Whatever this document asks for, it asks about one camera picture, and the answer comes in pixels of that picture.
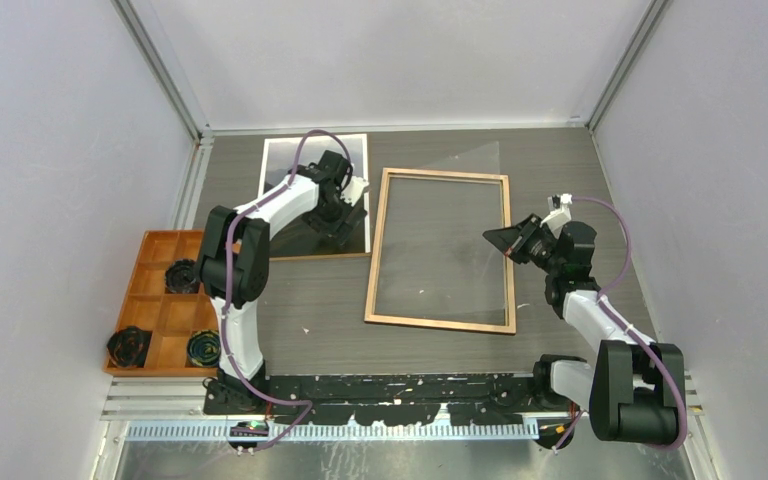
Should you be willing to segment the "mountain landscape photo board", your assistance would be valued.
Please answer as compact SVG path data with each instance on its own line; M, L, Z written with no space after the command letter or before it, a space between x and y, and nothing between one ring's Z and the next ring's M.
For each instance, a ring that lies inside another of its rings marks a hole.
M354 174L368 179L368 136L365 133L340 134L345 144ZM298 137L268 138L264 141L260 172L260 195L278 185L291 168L300 139ZM338 142L326 136L314 136L306 141L299 164L306 166L320 160L325 151L341 153ZM353 229L348 240L339 245L334 240L316 233L302 219L297 218L271 240L270 254L274 258L307 257L321 255L367 254L371 249L370 220L365 218Z

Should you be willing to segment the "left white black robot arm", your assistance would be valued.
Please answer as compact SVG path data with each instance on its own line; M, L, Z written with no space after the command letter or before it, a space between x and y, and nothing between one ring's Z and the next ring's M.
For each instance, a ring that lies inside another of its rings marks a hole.
M240 412L258 412L267 398L267 389L258 380L265 360L257 310L269 278L272 240L301 221L326 245L344 247L367 216L363 205L367 188L349 158L327 150L316 162L291 167L256 199L210 211L195 274L217 318L217 379L229 387L228 400Z

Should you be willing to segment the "black wooden picture frame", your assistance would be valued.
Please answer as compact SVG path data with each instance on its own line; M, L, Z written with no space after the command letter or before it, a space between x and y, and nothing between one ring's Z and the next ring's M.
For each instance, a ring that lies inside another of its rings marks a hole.
M421 170L421 169L407 169L407 168L386 168L382 172L380 193L378 198L378 210L375 221L375 232L373 240L373 248L371 254L371 264L369 272L369 281L367 288L367 298L365 304L364 319L368 323L393 325L402 327L415 327L415 328L428 328L428 329L440 329L440 330L453 330L463 331L470 333L488 333L488 334L502 334L513 335L515 334L516 327L516 302L515 302L515 282L514 282L514 267L510 260L506 259L501 253L504 259L505 267L505 300L506 307L504 311L504 321L501 324L481 324L475 322L456 322L451 320L438 320L438 319L423 319L423 318L410 318L410 317L398 317L398 316L386 316L378 315L374 311L376 302L377 282L379 263L381 258L382 237L384 230L384 222L387 209L387 195L389 180L393 176L403 176L413 173L417 177L430 177L430 178L451 178L469 180L473 176L469 173L451 171L435 171L435 170ZM509 179L507 176L498 174L479 174L475 177L479 181L486 181L491 183L493 181L499 181L502 190L502 203L503 203L503 224L498 227L507 227L511 223L511 208L510 208L510 187Z

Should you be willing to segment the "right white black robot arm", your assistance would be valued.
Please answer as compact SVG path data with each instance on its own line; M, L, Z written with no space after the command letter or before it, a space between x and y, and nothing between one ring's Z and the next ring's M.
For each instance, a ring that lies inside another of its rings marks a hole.
M611 305L592 275L596 230L571 221L554 233L532 214L482 235L512 262L544 272L547 304L597 355L594 365L543 355L530 385L534 403L551 411L571 400L603 441L681 446L688 433L683 354L641 333Z

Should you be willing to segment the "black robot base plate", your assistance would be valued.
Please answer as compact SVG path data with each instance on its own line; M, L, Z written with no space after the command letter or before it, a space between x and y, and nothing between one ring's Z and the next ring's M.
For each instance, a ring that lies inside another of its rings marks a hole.
M256 393L225 374L203 379L207 415L255 415L288 425L514 425L527 414L571 417L576 408L530 374L274 375Z

